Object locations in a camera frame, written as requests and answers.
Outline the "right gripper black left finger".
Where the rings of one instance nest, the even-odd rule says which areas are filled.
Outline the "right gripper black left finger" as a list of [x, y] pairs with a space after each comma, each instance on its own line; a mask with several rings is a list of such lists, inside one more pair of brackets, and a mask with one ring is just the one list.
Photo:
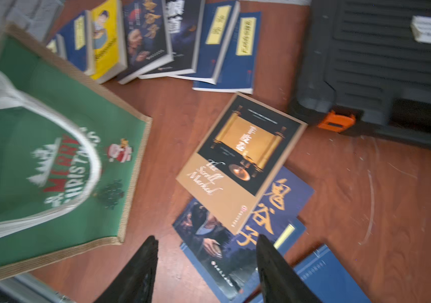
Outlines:
[[158, 244], [154, 236], [149, 236], [96, 302], [151, 302]]

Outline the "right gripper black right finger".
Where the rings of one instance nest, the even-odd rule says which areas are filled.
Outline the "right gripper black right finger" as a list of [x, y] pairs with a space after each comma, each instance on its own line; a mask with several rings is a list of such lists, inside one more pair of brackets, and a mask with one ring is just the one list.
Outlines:
[[263, 302], [320, 302], [266, 236], [258, 236], [256, 252]]

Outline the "dark blue old man book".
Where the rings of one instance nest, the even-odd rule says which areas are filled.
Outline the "dark blue old man book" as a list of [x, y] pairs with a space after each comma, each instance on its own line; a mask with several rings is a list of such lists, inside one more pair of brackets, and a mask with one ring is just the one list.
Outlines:
[[259, 285], [257, 240], [264, 235], [282, 255], [306, 228], [298, 219], [314, 190], [282, 167], [242, 230], [234, 235], [193, 199], [173, 228], [192, 265], [220, 302], [244, 302]]

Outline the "brown scroll cover book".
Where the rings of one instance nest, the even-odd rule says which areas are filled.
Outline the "brown scroll cover book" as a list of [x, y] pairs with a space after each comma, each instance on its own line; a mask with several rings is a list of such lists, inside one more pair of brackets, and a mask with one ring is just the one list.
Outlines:
[[236, 235], [307, 126], [236, 93], [176, 180]]

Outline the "blue book yellow label rightmost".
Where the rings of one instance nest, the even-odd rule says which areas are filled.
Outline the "blue book yellow label rightmost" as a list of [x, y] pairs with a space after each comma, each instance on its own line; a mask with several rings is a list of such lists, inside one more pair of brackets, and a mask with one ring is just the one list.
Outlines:
[[193, 89], [202, 92], [240, 92], [251, 95], [254, 88], [261, 22], [260, 11], [241, 13], [216, 84], [194, 81]]

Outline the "blue book yellow label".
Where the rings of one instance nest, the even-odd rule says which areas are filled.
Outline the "blue book yellow label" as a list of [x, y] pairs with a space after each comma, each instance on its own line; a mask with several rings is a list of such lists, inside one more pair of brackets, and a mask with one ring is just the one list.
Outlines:
[[193, 89], [202, 92], [240, 92], [251, 95], [254, 88], [261, 22], [260, 11], [241, 13], [216, 84], [194, 81]]
[[175, 78], [216, 84], [239, 13], [239, 1], [205, 5], [196, 72]]

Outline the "black plastic tool case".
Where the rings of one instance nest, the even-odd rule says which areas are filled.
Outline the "black plastic tool case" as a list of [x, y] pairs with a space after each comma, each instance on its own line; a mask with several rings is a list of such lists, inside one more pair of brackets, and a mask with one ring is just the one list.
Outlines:
[[431, 1], [313, 1], [289, 111], [311, 126], [431, 150]]

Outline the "yellow cartoon cover book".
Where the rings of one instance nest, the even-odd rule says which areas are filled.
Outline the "yellow cartoon cover book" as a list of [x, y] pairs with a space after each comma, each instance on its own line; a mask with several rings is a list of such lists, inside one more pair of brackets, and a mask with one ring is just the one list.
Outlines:
[[108, 0], [91, 11], [96, 72], [91, 78], [103, 84], [127, 69], [122, 2]]

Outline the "dark portrait book gold title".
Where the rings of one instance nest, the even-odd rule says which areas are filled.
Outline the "dark portrait book gold title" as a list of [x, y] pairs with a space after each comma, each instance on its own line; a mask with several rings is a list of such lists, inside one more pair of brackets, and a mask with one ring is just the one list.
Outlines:
[[117, 76], [119, 84], [173, 62], [165, 0], [136, 0], [123, 6], [127, 69]]

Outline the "blue book beside yellow book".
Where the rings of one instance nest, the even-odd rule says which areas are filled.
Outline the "blue book beside yellow book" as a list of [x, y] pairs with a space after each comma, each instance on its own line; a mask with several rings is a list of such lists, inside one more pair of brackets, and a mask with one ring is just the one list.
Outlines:
[[67, 60], [87, 76], [96, 72], [91, 12], [84, 10], [60, 31]]

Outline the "black cover book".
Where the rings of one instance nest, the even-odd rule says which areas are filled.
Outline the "black cover book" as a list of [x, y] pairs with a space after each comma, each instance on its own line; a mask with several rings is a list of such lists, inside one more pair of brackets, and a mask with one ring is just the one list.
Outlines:
[[175, 77], [196, 72], [205, 1], [166, 1], [167, 26], [171, 37], [173, 61], [140, 79]]

